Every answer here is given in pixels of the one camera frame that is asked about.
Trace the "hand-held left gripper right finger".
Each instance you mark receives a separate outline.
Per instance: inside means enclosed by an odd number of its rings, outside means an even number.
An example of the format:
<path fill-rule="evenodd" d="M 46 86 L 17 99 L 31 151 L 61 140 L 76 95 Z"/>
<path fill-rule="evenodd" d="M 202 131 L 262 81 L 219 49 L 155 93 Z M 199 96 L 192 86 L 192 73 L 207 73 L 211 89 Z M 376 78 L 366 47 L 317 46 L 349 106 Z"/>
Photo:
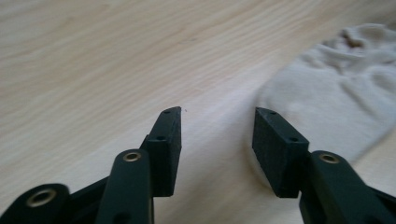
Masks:
<path fill-rule="evenodd" d="M 308 155 L 309 141 L 277 112 L 255 109 L 252 148 L 274 194 L 297 198 L 299 166 Z"/>

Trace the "cream white sock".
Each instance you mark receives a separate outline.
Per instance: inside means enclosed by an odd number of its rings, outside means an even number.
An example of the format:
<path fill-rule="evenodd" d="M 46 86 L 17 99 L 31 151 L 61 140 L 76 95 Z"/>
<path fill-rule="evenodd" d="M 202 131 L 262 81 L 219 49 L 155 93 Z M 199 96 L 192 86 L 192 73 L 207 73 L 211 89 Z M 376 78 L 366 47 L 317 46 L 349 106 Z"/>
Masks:
<path fill-rule="evenodd" d="M 356 161 L 396 127 L 396 30 L 343 29 L 265 83 L 256 105 L 279 113 L 311 149 Z"/>

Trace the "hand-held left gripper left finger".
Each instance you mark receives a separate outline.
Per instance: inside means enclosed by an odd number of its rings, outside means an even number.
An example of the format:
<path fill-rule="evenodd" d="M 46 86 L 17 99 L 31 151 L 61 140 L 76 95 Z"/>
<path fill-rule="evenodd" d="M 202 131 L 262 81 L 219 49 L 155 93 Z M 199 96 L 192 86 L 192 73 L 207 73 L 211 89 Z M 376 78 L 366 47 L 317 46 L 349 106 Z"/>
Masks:
<path fill-rule="evenodd" d="M 180 106 L 160 113 L 141 148 L 149 155 L 153 196 L 172 196 L 182 149 Z"/>

